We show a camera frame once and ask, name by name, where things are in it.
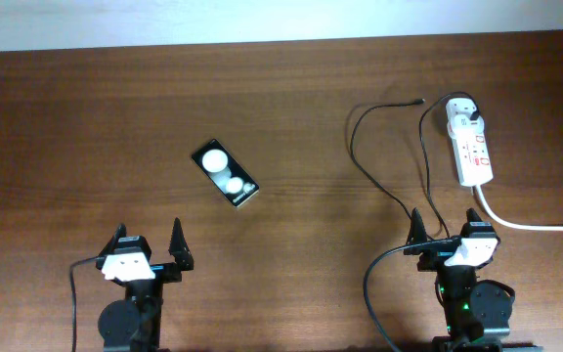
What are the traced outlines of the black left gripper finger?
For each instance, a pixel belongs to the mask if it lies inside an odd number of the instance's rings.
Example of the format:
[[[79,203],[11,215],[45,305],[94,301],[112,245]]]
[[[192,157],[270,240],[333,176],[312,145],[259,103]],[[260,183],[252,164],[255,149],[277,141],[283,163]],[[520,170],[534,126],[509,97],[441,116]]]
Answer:
[[[110,238],[108,243],[104,246],[104,248],[98,254],[99,258],[106,258],[108,255],[114,253],[114,250],[118,244],[118,241],[125,237],[127,234],[126,226],[123,223],[120,223],[115,230],[114,235]]]
[[[168,252],[181,271],[191,271],[194,268],[194,258],[185,240],[179,218],[174,220]]]

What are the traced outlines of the white power strip red switches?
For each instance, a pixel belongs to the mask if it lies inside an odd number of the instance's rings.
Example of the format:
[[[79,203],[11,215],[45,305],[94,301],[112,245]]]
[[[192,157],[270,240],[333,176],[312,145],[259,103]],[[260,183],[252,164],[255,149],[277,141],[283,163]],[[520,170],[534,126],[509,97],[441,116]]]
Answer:
[[[468,98],[453,98],[448,100],[446,104],[447,119],[451,114],[471,114],[474,111],[479,112],[475,103]],[[485,130],[481,135],[452,139],[452,144],[458,181],[461,186],[475,187],[486,184],[493,179]]]

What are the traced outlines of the black smartphone with lit screen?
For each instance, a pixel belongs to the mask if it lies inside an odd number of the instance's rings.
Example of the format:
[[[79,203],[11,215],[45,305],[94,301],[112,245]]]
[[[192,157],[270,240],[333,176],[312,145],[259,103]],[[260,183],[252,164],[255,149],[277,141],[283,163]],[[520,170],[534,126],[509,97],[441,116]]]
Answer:
[[[260,191],[256,180],[217,139],[195,150],[191,159],[234,208],[240,208]]]

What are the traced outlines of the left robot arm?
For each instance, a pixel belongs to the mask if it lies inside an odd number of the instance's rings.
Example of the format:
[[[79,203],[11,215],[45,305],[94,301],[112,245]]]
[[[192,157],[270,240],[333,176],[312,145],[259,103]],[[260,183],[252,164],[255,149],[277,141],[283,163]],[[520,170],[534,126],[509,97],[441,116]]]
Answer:
[[[194,268],[182,224],[174,220],[168,253],[171,262],[152,264],[152,251],[143,236],[129,237],[121,224],[100,251],[96,268],[107,281],[125,289],[120,300],[100,314],[98,332],[105,351],[152,352],[160,349],[163,287],[179,283]]]

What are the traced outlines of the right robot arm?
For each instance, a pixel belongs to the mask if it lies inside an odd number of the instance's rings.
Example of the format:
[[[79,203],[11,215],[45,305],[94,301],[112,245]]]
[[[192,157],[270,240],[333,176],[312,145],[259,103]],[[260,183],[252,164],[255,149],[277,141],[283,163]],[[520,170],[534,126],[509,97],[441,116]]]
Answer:
[[[467,222],[457,236],[431,240],[420,213],[411,213],[405,255],[419,257],[417,270],[436,274],[435,292],[445,314],[446,337],[432,340],[435,351],[500,351],[510,334],[509,318],[515,291],[503,283],[480,281],[477,272],[490,264],[500,244],[496,230],[477,212],[466,211]]]

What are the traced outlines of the white USB charger plug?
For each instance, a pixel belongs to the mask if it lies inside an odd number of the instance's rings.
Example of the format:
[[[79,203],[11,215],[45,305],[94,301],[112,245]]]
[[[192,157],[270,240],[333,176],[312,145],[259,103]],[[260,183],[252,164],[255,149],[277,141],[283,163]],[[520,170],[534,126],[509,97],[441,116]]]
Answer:
[[[477,111],[471,114],[456,113],[448,116],[447,128],[452,139],[463,139],[483,134],[485,122]]]

